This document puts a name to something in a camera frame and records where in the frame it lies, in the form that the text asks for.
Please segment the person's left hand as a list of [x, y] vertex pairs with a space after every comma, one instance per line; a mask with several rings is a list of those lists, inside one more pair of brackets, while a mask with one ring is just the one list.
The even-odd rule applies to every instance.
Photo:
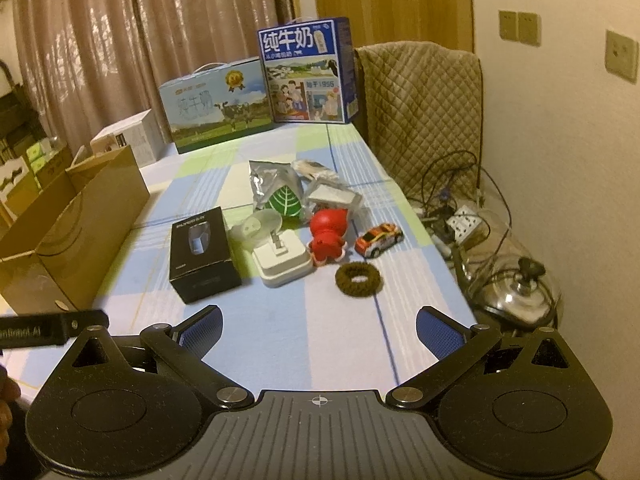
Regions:
[[12, 378], [9, 378], [4, 367], [1, 367], [0, 376], [0, 465], [4, 465], [10, 444], [9, 430], [13, 424], [10, 404], [21, 397], [21, 389]]

